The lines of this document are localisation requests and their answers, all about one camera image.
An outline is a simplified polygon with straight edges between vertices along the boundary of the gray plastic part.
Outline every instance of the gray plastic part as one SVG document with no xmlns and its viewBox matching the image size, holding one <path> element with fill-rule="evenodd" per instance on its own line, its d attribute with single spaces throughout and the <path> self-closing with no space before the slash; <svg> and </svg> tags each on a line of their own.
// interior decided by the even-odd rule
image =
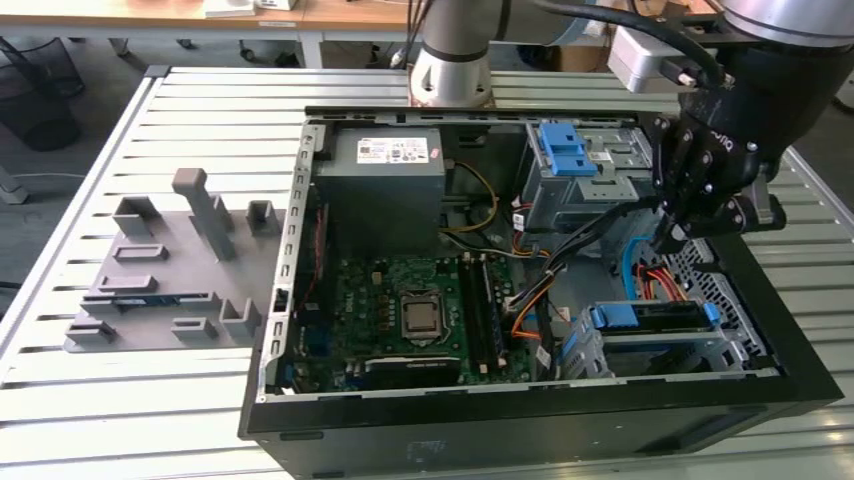
<svg viewBox="0 0 854 480">
<path fill-rule="evenodd" d="M 138 277 L 124 277 L 118 275 L 101 277 L 101 281 L 97 284 L 97 289 L 101 292 L 153 292 L 157 290 L 157 280 L 150 275 L 142 275 Z"/>
<path fill-rule="evenodd" d="M 124 197 L 112 219 L 128 237 L 150 237 L 146 221 L 158 218 L 160 212 L 148 197 Z"/>
<path fill-rule="evenodd" d="M 178 168 L 172 177 L 172 190 L 189 203 L 193 213 L 193 223 L 208 240 L 208 245 L 220 261 L 234 257 L 234 246 L 228 238 L 228 228 L 222 224 L 213 201 L 204 189 L 208 175 L 200 168 Z"/>
<path fill-rule="evenodd" d="M 284 212 L 276 212 L 276 222 L 281 224 Z M 274 277 L 280 236 L 253 236 L 245 221 L 244 210 L 229 213 L 236 257 L 228 262 L 217 262 L 206 247 L 204 238 L 196 232 L 189 220 L 189 212 L 161 212 L 158 219 L 146 222 L 158 246 L 168 255 L 157 261 L 120 261 L 113 254 L 102 261 L 96 280 L 105 277 L 150 276 L 157 281 L 156 292 L 110 293 L 101 292 L 93 285 L 85 293 L 92 300 L 80 303 L 74 325 L 104 322 L 116 334 L 110 342 L 77 342 L 68 336 L 64 348 L 68 352 L 113 352 L 137 350 L 174 350 L 186 348 L 229 348 L 252 345 L 252 336 L 245 335 L 260 325 L 269 308 L 269 285 Z M 117 235 L 109 252 L 145 251 L 152 246 L 150 238 L 130 238 Z M 153 298 L 152 302 L 137 301 L 134 297 Z M 244 318 L 246 300 L 253 309 Z M 226 327 L 220 321 L 224 302 L 241 310 L 234 326 Z M 206 318 L 214 337 L 204 337 L 192 342 L 178 339 L 172 333 L 172 319 Z"/>
<path fill-rule="evenodd" d="M 68 327 L 65 336 L 78 344 L 89 345 L 108 345 L 116 331 L 109 325 L 98 320 L 90 320 L 88 322 L 76 322 Z"/>
<path fill-rule="evenodd" d="M 245 209 L 245 221 L 252 235 L 277 235 L 281 226 L 269 200 L 253 200 Z"/>
<path fill-rule="evenodd" d="M 80 302 L 80 307 L 89 315 L 121 313 L 112 300 L 84 300 Z"/>
<path fill-rule="evenodd" d="M 261 323 L 261 314 L 257 312 L 257 308 L 254 308 L 252 299 L 245 299 L 242 312 L 240 312 L 240 314 L 237 314 L 230 302 L 225 300 L 222 302 L 218 320 L 228 331 L 228 335 L 232 337 L 250 338 L 254 335 L 254 329 Z"/>
<path fill-rule="evenodd" d="M 225 208 L 222 197 L 220 197 L 218 195 L 212 195 L 210 201 L 213 202 L 213 211 L 216 212 L 216 218 L 218 218 L 222 227 L 225 227 L 225 231 L 233 232 L 234 222 L 230 219 L 230 214 L 228 213 L 228 209 Z"/>
<path fill-rule="evenodd" d="M 181 306 L 188 310 L 210 310 L 221 306 L 222 301 L 216 292 L 206 293 L 204 298 L 184 298 Z"/>
<path fill-rule="evenodd" d="M 158 262 L 169 258 L 169 251 L 158 243 L 118 245 L 112 253 L 117 262 Z"/>
<path fill-rule="evenodd" d="M 182 317 L 172 319 L 172 333 L 182 342 L 212 340 L 216 328 L 205 317 Z"/>
</svg>

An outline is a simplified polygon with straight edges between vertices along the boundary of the floor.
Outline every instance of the floor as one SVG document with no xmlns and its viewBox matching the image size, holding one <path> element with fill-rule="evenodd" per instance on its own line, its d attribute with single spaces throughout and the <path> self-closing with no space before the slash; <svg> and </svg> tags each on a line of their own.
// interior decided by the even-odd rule
<svg viewBox="0 0 854 480">
<path fill-rule="evenodd" d="M 33 153 L 0 128 L 0 162 L 12 174 L 85 174 L 101 145 L 109 136 L 121 110 L 138 84 L 145 64 L 181 66 L 252 66 L 238 56 L 237 42 L 194 42 L 196 49 L 185 50 L 169 40 L 132 40 L 128 60 L 117 58 L 105 40 L 84 43 L 65 42 L 68 51 L 86 84 L 85 93 L 70 102 L 84 132 L 68 148 L 49 153 Z M 293 50 L 289 42 L 246 42 L 261 64 L 282 50 Z M 380 54 L 393 53 L 397 45 L 380 45 Z M 329 43 L 324 60 L 329 68 L 358 68 L 369 56 L 369 45 Z M 491 51 L 495 70 L 528 70 L 519 61 L 512 46 L 501 45 Z M 854 207 L 854 117 L 832 108 L 816 127 L 797 143 L 800 152 L 833 191 Z M 41 248 L 76 192 L 80 179 L 73 177 L 25 177 L 21 184 L 30 192 L 25 205 L 0 204 L 0 281 L 22 282 Z M 0 312 L 12 301 L 13 291 L 0 289 Z"/>
</svg>

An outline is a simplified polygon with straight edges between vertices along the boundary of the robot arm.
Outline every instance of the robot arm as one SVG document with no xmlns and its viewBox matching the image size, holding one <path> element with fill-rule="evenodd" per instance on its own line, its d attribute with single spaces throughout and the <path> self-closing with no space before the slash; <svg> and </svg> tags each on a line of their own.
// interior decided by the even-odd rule
<svg viewBox="0 0 854 480">
<path fill-rule="evenodd" d="M 723 13 L 667 25 L 577 0 L 426 2 L 416 102 L 487 103 L 491 39 L 548 43 L 555 31 L 580 34 L 579 19 L 631 25 L 617 29 L 611 70 L 631 91 L 681 90 L 679 116 L 645 126 L 664 213 L 656 251 L 679 251 L 688 238 L 783 228 L 767 184 L 854 68 L 854 2 L 728 0 Z M 573 23 L 553 23 L 560 16 Z"/>
<path fill-rule="evenodd" d="M 729 0 L 724 8 L 671 25 L 713 49 L 731 82 L 687 89 L 677 118 L 647 126 L 664 211 L 652 242 L 660 253 L 679 251 L 685 238 L 784 227 L 767 184 L 854 68 L 852 2 Z M 695 65 L 620 30 L 608 64 L 629 90 L 660 74 L 691 85 Z"/>
</svg>

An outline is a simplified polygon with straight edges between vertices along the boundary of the metal table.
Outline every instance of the metal table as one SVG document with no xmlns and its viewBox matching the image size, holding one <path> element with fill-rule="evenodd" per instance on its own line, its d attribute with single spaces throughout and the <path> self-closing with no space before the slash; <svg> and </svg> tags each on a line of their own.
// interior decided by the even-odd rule
<svg viewBox="0 0 854 480">
<path fill-rule="evenodd" d="M 405 105 L 400 72 L 173 68 L 145 78 L 0 323 L 0 477 L 286 478 L 236 437 L 249 349 L 69 355 L 64 331 L 94 280 L 122 194 L 186 209 L 178 167 L 202 167 L 229 208 L 286 207 L 305 105 Z M 609 76 L 495 73 L 499 107 L 675 110 Z M 771 185 L 781 232 L 747 236 L 767 275 L 848 398 L 776 420 L 697 454 L 477 472 L 477 478 L 851 478 L 851 214 L 789 150 Z"/>
</svg>

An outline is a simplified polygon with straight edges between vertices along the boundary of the black cable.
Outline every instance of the black cable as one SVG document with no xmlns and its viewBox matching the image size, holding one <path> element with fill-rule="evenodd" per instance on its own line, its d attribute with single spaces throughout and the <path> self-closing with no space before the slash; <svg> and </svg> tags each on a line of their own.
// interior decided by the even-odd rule
<svg viewBox="0 0 854 480">
<path fill-rule="evenodd" d="M 679 50 L 684 56 L 693 60 L 703 72 L 703 85 L 719 87 L 723 85 L 725 74 L 723 67 L 703 47 L 691 40 L 681 32 L 667 27 L 651 18 L 633 12 L 627 12 L 616 8 L 600 7 L 596 5 L 563 5 L 552 0 L 531 0 L 533 5 L 548 13 L 564 15 L 567 17 L 585 18 L 599 22 L 612 23 L 632 30 L 645 33 L 656 38 L 672 48 Z"/>
<path fill-rule="evenodd" d="M 597 238 L 604 234 L 607 229 L 611 227 L 613 222 L 620 217 L 625 216 L 628 213 L 636 210 L 655 208 L 656 205 L 657 205 L 657 197 L 653 197 L 653 196 L 643 197 L 636 202 L 620 203 L 619 205 L 612 207 L 608 211 L 605 211 L 601 215 L 599 215 L 592 220 L 589 220 L 569 234 L 569 236 L 563 241 L 563 244 L 553 250 L 553 252 L 551 252 L 551 255 L 548 256 L 548 260 L 543 265 L 543 272 L 545 270 L 552 269 L 552 266 L 556 265 L 557 261 L 560 261 L 564 255 L 564 252 L 571 251 L 571 249 L 575 247 L 573 241 L 579 237 L 581 237 L 581 235 L 587 233 L 593 233 Z"/>
<path fill-rule="evenodd" d="M 414 6 L 414 14 L 412 16 L 412 28 L 409 32 L 409 28 L 406 27 L 406 41 L 405 47 L 402 49 L 402 63 L 401 69 L 405 70 L 409 64 L 409 53 L 412 52 L 412 47 L 414 46 L 414 39 L 417 38 L 417 33 L 421 30 L 421 25 L 424 24 L 424 18 L 426 18 L 426 12 L 429 11 L 429 7 L 432 6 L 432 0 L 417 0 L 417 5 Z"/>
</svg>

